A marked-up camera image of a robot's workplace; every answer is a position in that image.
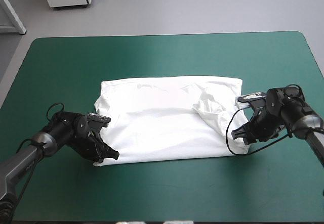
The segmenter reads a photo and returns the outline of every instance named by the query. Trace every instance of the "gray floor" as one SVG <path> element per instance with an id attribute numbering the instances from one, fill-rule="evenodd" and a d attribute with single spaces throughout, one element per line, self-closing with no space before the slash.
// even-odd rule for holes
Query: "gray floor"
<path id="1" fill-rule="evenodd" d="M 48 36 L 296 30 L 305 35 L 324 72 L 324 0 L 93 0 L 86 9 L 60 11 L 50 9 L 46 0 L 10 2 L 28 32 L 18 45 L 12 42 L 17 35 L 0 34 L 0 70 L 7 67 L 0 105 L 32 41 Z"/>

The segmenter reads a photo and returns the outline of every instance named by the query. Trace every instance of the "white cloth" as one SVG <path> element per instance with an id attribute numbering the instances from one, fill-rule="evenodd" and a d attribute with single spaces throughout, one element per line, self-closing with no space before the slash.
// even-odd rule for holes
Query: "white cloth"
<path id="1" fill-rule="evenodd" d="M 130 78 L 101 83 L 98 114 L 111 118 L 100 134 L 120 156 L 103 163 L 229 156 L 227 125 L 237 110 L 242 80 L 215 76 Z M 246 153 L 230 132 L 247 122 L 239 112 L 229 130 L 233 151 Z"/>

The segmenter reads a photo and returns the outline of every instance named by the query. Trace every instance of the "green table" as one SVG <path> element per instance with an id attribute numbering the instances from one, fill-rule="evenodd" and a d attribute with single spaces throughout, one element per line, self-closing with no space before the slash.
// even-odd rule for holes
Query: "green table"
<path id="1" fill-rule="evenodd" d="M 41 38 L 0 110 L 0 160 L 54 102 L 93 112 L 103 80 L 180 75 L 238 77 L 244 94 L 296 83 L 324 116 L 324 80 L 298 32 Z M 321 164 L 296 138 L 249 157 L 105 167 L 64 147 L 38 165 L 15 219 L 321 221 L 323 188 Z"/>

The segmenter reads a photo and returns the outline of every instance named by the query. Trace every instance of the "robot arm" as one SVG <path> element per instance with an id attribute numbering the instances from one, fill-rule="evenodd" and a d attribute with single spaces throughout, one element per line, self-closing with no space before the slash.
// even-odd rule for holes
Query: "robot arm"
<path id="1" fill-rule="evenodd" d="M 299 139 L 306 140 L 324 166 L 323 120 L 305 102 L 297 85 L 269 89 L 267 94 L 255 93 L 237 98 L 239 109 L 252 107 L 249 122 L 232 131 L 233 139 L 243 138 L 246 145 L 256 140 L 266 142 L 287 129 Z"/>
<path id="2" fill-rule="evenodd" d="M 105 158 L 119 157 L 119 152 L 105 144 L 100 137 L 102 127 L 107 127 L 109 117 L 93 113 L 55 113 L 47 126 L 36 133 L 31 144 L 0 164 L 0 223 L 10 222 L 17 206 L 15 186 L 44 157 L 53 156 L 64 145 L 72 147 L 83 158 L 102 162 Z"/>

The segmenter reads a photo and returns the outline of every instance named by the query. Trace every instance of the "black cable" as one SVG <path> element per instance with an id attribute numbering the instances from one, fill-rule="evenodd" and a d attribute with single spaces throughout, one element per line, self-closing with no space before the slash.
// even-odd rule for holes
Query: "black cable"
<path id="1" fill-rule="evenodd" d="M 13 218 L 14 212 L 15 212 L 15 210 L 16 210 L 16 208 L 17 208 L 17 206 L 18 206 L 18 204 L 19 204 L 19 202 L 20 202 L 20 200 L 21 200 L 21 198 L 22 198 L 22 196 L 23 196 L 25 190 L 27 189 L 27 186 L 28 186 L 28 184 L 29 184 L 29 182 L 30 182 L 30 179 L 31 179 L 31 177 L 32 177 L 32 174 L 34 173 L 34 170 L 35 170 L 35 168 L 36 168 L 36 165 L 37 165 L 37 162 L 35 161 L 35 163 L 34 163 L 32 169 L 31 169 L 31 171 L 30 171 L 30 174 L 29 174 L 29 176 L 28 176 L 28 179 L 26 180 L 26 182 L 25 182 L 25 184 L 24 184 L 24 187 L 22 188 L 22 190 L 21 190 L 21 192 L 20 192 L 20 194 L 19 194 L 19 197 L 18 197 L 18 199 L 17 199 L 17 201 L 16 201 L 16 203 L 15 203 L 15 205 L 14 205 L 14 208 L 13 208 L 12 211 L 11 211 L 11 214 L 10 214 L 10 216 L 9 216 L 9 218 L 8 218 L 8 222 L 7 222 L 8 224 L 10 223 L 11 219 Z"/>
<path id="2" fill-rule="evenodd" d="M 62 109 L 59 110 L 58 112 L 62 112 L 62 111 L 64 110 L 64 104 L 63 104 L 63 103 L 54 103 L 54 104 L 52 104 L 52 105 L 49 107 L 49 109 L 47 110 L 47 112 L 46 112 L 46 118 L 47 118 L 48 121 L 51 121 L 50 118 L 49 118 L 49 112 L 50 112 L 50 110 L 51 110 L 53 107 L 57 106 L 57 105 L 62 105 Z"/>
<path id="3" fill-rule="evenodd" d="M 26 142 L 29 142 L 29 141 L 32 141 L 32 139 L 31 139 L 31 138 L 24 139 L 24 140 L 20 143 L 20 145 L 19 145 L 19 147 L 18 147 L 16 153 L 18 153 L 18 152 L 20 151 L 20 149 L 22 148 L 22 146 L 23 146 Z"/>
<path id="4" fill-rule="evenodd" d="M 246 154 L 239 154 L 239 153 L 235 153 L 235 152 L 233 152 L 233 151 L 231 150 L 231 148 L 229 147 L 229 143 L 228 143 L 228 129 L 229 129 L 229 127 L 230 127 L 230 125 L 231 125 L 231 123 L 232 123 L 232 121 L 233 121 L 235 115 L 236 115 L 240 110 L 241 110 L 241 109 L 237 110 L 237 111 L 233 114 L 233 116 L 232 116 L 232 118 L 231 118 L 231 120 L 230 120 L 230 122 L 229 122 L 229 124 L 228 124 L 228 126 L 227 126 L 227 129 L 226 129 L 226 146 L 227 146 L 227 149 L 230 151 L 230 153 L 232 153 L 232 154 L 235 155 L 235 156 L 248 156 L 248 155 L 252 155 L 252 154 L 254 154 L 254 153 L 257 153 L 257 152 L 259 152 L 259 151 L 261 151 L 261 150 L 263 150 L 263 149 L 265 149 L 265 148 L 267 148 L 267 147 L 272 146 L 273 144 L 275 144 L 275 143 L 277 143 L 277 142 L 282 141 L 283 139 L 285 139 L 286 137 L 288 137 L 290 134 L 292 134 L 292 133 L 294 133 L 294 132 L 296 132 L 296 131 L 299 131 L 299 130 L 307 130 L 308 132 L 306 133 L 306 135 L 308 135 L 308 134 L 309 134 L 310 132 L 312 132 L 312 131 L 324 134 L 324 129 L 322 129 L 322 128 L 313 128 L 313 127 L 298 128 L 298 129 L 295 129 L 295 130 L 291 131 L 290 134 L 286 134 L 286 135 L 284 135 L 283 137 L 280 137 L 279 139 L 277 139 L 277 140 L 275 140 L 275 141 L 269 143 L 268 145 L 266 145 L 266 146 L 264 146 L 264 147 L 261 147 L 261 148 L 255 150 L 255 151 L 253 151 L 253 152 L 249 152 L 249 153 L 246 153 Z"/>
<path id="5" fill-rule="evenodd" d="M 28 142 L 28 141 L 31 141 L 31 142 L 33 143 L 33 139 L 30 139 L 30 138 L 23 140 L 23 141 L 20 143 L 20 145 L 19 145 L 19 147 L 18 147 L 16 153 L 18 153 L 18 152 L 20 151 L 21 147 L 22 147 L 26 142 Z M 42 149 L 41 149 L 42 144 L 33 144 L 33 145 L 37 147 L 37 150 L 38 150 L 38 151 L 42 151 Z M 17 208 L 17 206 L 18 206 L 18 204 L 19 204 L 19 202 L 20 202 L 22 196 L 23 196 L 24 193 L 25 193 L 25 190 L 27 189 L 27 186 L 28 186 L 28 184 L 29 184 L 29 182 L 30 182 L 30 179 L 31 179 L 33 173 L 34 173 L 34 170 L 35 170 L 35 168 L 36 168 L 36 165 L 37 165 L 37 161 L 35 160 L 34 163 L 33 163 L 32 168 L 31 168 L 30 174 L 29 174 L 29 176 L 28 176 L 28 178 L 27 178 L 27 180 L 26 180 L 26 182 L 25 182 L 25 184 L 24 184 L 24 186 L 23 186 L 23 188 L 22 188 L 22 190 L 21 190 L 21 192 L 20 192 L 20 194 L 19 194 L 19 197 L 18 197 L 16 203 L 14 203 L 14 207 L 13 207 L 13 209 L 12 209 L 12 211 L 11 211 L 11 214 L 10 214 L 10 216 L 9 216 L 9 218 L 8 218 L 8 222 L 7 222 L 8 224 L 10 223 L 11 219 L 13 218 L 14 212 L 15 212 L 15 210 L 16 210 L 16 208 Z"/>

